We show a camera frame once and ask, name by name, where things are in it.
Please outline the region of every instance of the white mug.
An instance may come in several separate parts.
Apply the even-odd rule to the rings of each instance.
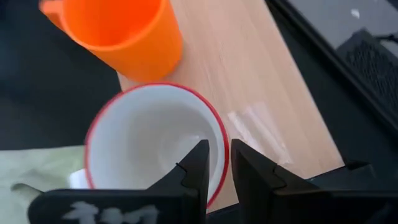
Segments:
[[[208,204],[228,169],[226,130],[215,109],[197,92],[153,83],[115,96],[88,131],[85,179],[91,189],[146,189],[169,173],[196,144],[210,145]]]

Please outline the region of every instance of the light green towel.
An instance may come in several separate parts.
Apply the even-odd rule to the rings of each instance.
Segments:
[[[40,192],[68,188],[68,177],[83,168],[83,146],[0,151],[0,217],[26,224],[27,208]]]

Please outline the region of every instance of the black device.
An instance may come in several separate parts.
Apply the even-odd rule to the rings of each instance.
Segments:
[[[238,139],[231,143],[242,223],[397,223],[398,185],[322,189]],[[54,190],[29,207],[31,224],[205,223],[209,145],[200,141],[147,190]]]
[[[398,44],[395,35],[372,36],[355,32],[337,53],[354,70],[348,77],[387,127],[398,135],[398,58],[380,41]]]
[[[243,223],[398,223],[398,185],[321,189],[234,139],[231,160]]]

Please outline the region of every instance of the wooden board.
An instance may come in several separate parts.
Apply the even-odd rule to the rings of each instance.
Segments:
[[[195,89],[240,138],[309,178],[343,166],[263,0],[171,0],[184,39],[167,81]],[[119,76],[122,89],[134,85]],[[231,169],[210,210],[237,202]]]

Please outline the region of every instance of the orange cup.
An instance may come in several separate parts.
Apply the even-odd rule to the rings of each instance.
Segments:
[[[40,10],[134,81],[159,80],[181,58],[181,33],[169,0],[44,0]]]

